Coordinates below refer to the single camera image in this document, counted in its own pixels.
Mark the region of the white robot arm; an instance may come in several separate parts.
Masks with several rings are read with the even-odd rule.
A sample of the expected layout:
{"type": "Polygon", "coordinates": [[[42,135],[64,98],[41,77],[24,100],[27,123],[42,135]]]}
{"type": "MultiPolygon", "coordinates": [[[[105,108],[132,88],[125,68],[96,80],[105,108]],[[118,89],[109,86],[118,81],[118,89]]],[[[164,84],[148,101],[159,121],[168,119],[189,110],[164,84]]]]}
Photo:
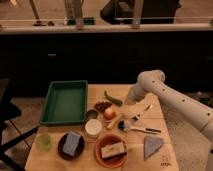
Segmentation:
{"type": "Polygon", "coordinates": [[[168,106],[182,113],[209,141],[213,141],[213,108],[170,88],[164,81],[165,74],[161,70],[141,72],[137,82],[130,87],[125,103],[136,104],[148,93],[153,93],[168,106]]]}

